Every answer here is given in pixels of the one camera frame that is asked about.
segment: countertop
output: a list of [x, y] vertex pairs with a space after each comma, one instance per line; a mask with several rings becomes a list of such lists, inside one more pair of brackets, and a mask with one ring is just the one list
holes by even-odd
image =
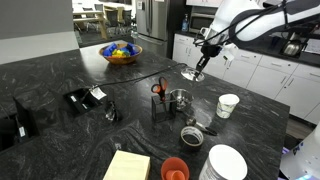
[[[198, 179], [216, 144], [235, 148], [248, 165], [245, 179], [277, 179], [289, 107], [205, 74], [202, 82], [181, 76], [183, 66], [141, 81], [101, 87], [115, 92], [122, 120], [109, 123], [104, 106], [73, 117], [63, 94], [91, 85], [120, 82], [172, 67], [176, 62], [143, 51], [136, 62], [117, 66], [98, 55], [97, 45], [0, 66], [0, 102], [14, 113], [12, 96], [32, 111], [40, 136], [0, 153], [0, 179], [102, 179], [117, 149], [151, 157], [149, 179], [160, 179], [161, 165], [180, 157]], [[179, 134], [186, 117], [153, 123], [151, 86], [164, 76], [167, 92], [192, 93], [193, 115], [218, 136], [204, 135], [197, 153], [181, 151]], [[219, 96], [234, 93], [240, 102], [228, 119], [215, 114]]]
[[[182, 31], [177, 31], [177, 34], [181, 34], [184, 36], [188, 37], [195, 37], [195, 33], [189, 33], [189, 32], [182, 32]], [[290, 56], [285, 56], [280, 54], [280, 49], [282, 47], [281, 41], [278, 41], [275, 45], [273, 46], [268, 46], [265, 47], [264, 44], [262, 43], [257, 43], [254, 44], [253, 46], [239, 46], [239, 49], [247, 50], [247, 51], [252, 51], [252, 52], [257, 52], [260, 54], [276, 57], [276, 58], [281, 58], [285, 59], [288, 61], [293, 61], [296, 63], [301, 63], [301, 64], [306, 64], [314, 67], [319, 67], [320, 68], [320, 55], [319, 54], [313, 54], [313, 53], [308, 53], [308, 52], [301, 52], [299, 57], [290, 57]]]

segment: white robot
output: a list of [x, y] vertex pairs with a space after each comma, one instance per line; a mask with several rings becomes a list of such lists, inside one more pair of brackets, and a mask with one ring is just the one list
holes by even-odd
[[[254, 0], [224, 0], [210, 27], [200, 30], [205, 40], [194, 42], [202, 46], [203, 53], [195, 76], [201, 74], [210, 57], [219, 53], [226, 60], [233, 60], [237, 46], [254, 47], [272, 39], [278, 32], [286, 32], [289, 42], [295, 34], [312, 32], [319, 22], [320, 0], [288, 0], [268, 8], [260, 7]], [[298, 47], [301, 52], [303, 44]], [[290, 180], [320, 179], [319, 126], [283, 155], [280, 170]]]

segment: red-handled scissors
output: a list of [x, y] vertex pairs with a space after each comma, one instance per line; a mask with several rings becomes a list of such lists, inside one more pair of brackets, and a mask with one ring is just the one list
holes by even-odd
[[159, 84], [154, 84], [151, 87], [153, 93], [157, 93], [160, 96], [160, 100], [164, 102], [166, 100], [166, 89], [168, 86], [168, 81], [164, 77], [159, 78]]

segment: wall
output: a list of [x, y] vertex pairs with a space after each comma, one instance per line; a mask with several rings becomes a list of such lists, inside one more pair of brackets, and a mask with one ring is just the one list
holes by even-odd
[[0, 3], [0, 64], [79, 48], [73, 32], [71, 1]]

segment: refrigerator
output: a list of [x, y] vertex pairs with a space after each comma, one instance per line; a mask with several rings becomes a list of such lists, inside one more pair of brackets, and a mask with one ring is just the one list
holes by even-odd
[[174, 33], [190, 11], [185, 0], [136, 0], [135, 44], [171, 59]]

